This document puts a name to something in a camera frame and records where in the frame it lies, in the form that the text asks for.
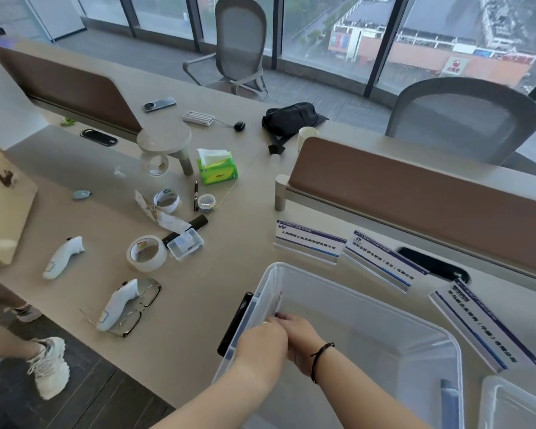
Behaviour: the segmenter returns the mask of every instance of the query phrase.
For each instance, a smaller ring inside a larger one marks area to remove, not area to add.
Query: sneaker
[[[59,337],[33,341],[43,345],[44,349],[28,360],[28,375],[34,374],[40,396],[48,400],[60,393],[70,380],[70,367],[63,359],[66,343]]]
[[[32,322],[42,316],[42,312],[33,305],[24,304],[18,308],[11,308],[10,311],[16,315],[20,322]]]

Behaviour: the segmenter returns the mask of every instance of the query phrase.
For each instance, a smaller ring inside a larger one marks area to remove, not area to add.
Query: black bag
[[[284,108],[270,108],[262,118],[262,127],[266,128],[272,139],[272,144],[268,146],[270,155],[281,155],[286,149],[284,144],[304,126],[318,126],[326,120],[328,118],[316,113],[309,102],[299,102]]]

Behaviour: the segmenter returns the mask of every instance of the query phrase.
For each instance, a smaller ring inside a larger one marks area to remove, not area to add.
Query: hand
[[[320,350],[326,342],[303,317],[276,313],[276,320],[288,334],[288,360],[293,362],[300,372],[311,376],[314,361],[312,354]]]
[[[238,339],[233,368],[271,391],[282,374],[288,348],[286,331],[274,318],[247,329]]]

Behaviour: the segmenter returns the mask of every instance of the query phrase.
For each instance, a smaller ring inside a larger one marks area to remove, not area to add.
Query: chair armrest
[[[216,56],[216,52],[212,53],[212,54],[208,54],[204,57],[199,57],[198,59],[193,59],[193,60],[189,60],[188,62],[183,62],[183,71],[185,71],[187,73],[187,75],[189,77],[191,77],[193,79],[193,81],[195,83],[197,83],[199,86],[202,86],[202,84],[199,83],[198,79],[196,79],[193,74],[191,74],[191,72],[188,71],[188,66],[190,64],[194,64],[194,63],[198,63],[198,62],[203,62],[204,60],[208,60],[208,59],[211,59],[213,57]]]
[[[232,91],[233,95],[237,95],[237,96],[238,96],[238,93],[236,92],[236,90],[238,89],[238,87],[240,87],[241,85],[246,84],[246,83],[252,81],[253,79],[260,78],[260,76],[261,76],[263,73],[264,73],[264,71],[262,70],[262,66],[260,66],[260,69],[258,69],[258,71],[256,71],[255,73],[253,73],[253,74],[250,75],[249,77],[246,77],[246,78],[243,78],[243,79],[239,79],[238,81],[235,81],[234,83],[232,83],[232,86],[230,87],[230,90]]]

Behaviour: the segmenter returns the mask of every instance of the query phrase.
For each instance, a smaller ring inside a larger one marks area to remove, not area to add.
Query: white power strip
[[[210,124],[214,122],[214,116],[204,113],[197,113],[196,111],[188,111],[183,116],[183,120],[189,123],[210,126]]]

